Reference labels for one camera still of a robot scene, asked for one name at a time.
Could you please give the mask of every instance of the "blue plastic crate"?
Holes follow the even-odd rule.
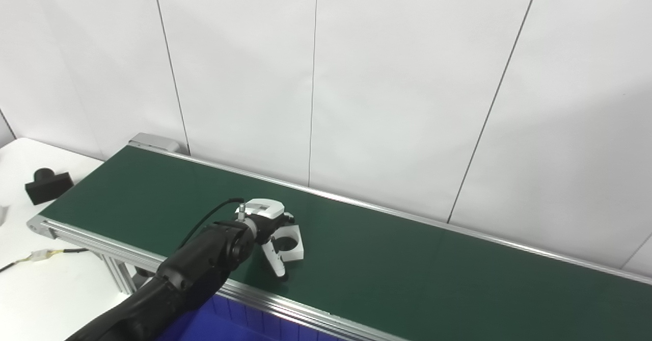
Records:
[[[199,310],[184,314],[158,341],[341,341],[215,295]]]

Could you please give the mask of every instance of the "white plastic part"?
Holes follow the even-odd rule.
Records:
[[[285,265],[281,259],[280,252],[277,253],[274,250],[272,241],[267,241],[267,243],[263,244],[261,247],[263,248],[263,253],[265,253],[265,257],[267,257],[269,264],[272,265],[275,275],[277,277],[285,276]]]
[[[298,229],[298,225],[279,227],[272,237],[275,237],[276,239],[292,238],[296,241],[296,247],[291,250],[279,251],[283,262],[303,259],[303,241],[301,241],[301,232]]]
[[[37,250],[33,251],[32,254],[30,255],[30,260],[32,262],[36,262],[37,260],[44,260],[50,258],[52,255],[50,254],[50,250]]]
[[[275,219],[285,211],[285,206],[281,202],[273,199],[255,198],[247,201],[244,205],[244,212],[247,215],[259,215],[268,219]]]

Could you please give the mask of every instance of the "black object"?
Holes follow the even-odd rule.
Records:
[[[88,248],[74,248],[63,250],[63,253],[82,253],[82,251],[89,251]]]
[[[14,265],[16,265],[16,262],[11,262],[11,264],[8,264],[7,266],[4,266],[3,268],[1,268],[0,272],[13,267]]]
[[[193,234],[195,233],[195,231],[197,231],[197,229],[199,229],[200,226],[202,226],[202,223],[205,222],[208,218],[210,218],[210,216],[212,214],[216,213],[218,211],[218,209],[220,209],[220,208],[222,208],[222,207],[224,207],[224,206],[226,206],[227,204],[230,204],[230,203],[245,203],[244,201],[245,200],[242,199],[242,198],[230,198],[230,199],[222,202],[221,204],[218,204],[217,206],[215,206],[214,209],[211,209],[207,214],[204,215],[203,218],[201,218],[201,220],[198,223],[195,224],[195,226],[191,229],[191,231],[188,233],[188,235],[186,235],[186,237],[181,241],[181,244],[179,244],[179,246],[177,247],[177,250],[181,249],[182,246],[186,245],[186,243],[188,243],[189,239],[191,239],[193,237]]]
[[[245,259],[256,238],[242,222],[205,227],[164,260],[149,282],[67,341],[148,341],[184,312],[202,306]]]
[[[34,172],[34,181],[25,185],[25,190],[33,204],[40,204],[59,198],[72,188],[68,172],[54,174],[52,169],[41,168]]]

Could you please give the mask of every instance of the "robotic arm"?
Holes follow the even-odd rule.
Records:
[[[251,255],[254,244],[279,276],[287,276],[279,251],[274,255],[273,234],[292,215],[272,200],[252,200],[240,204],[236,218],[206,226],[195,238],[175,251],[158,267],[143,287],[115,308],[98,316],[75,332],[67,341],[147,341],[156,338],[184,312],[198,309],[214,295],[231,271]]]

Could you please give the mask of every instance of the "electrical connector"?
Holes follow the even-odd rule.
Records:
[[[36,262],[38,260],[44,260],[52,257],[53,255],[57,253],[81,253],[82,251],[88,251],[87,248],[72,248],[72,249],[66,249],[66,250],[37,250],[33,251],[28,257],[25,257],[23,259],[15,260],[14,262],[11,262],[11,264],[8,264],[7,266],[4,266],[0,269],[0,272],[9,269],[10,267],[15,266],[16,264],[19,264],[20,262],[27,262],[28,260],[31,260],[32,262]]]
[[[28,258],[32,262],[36,262],[38,260],[48,259],[57,253],[61,253],[61,250],[37,250],[33,251]]]

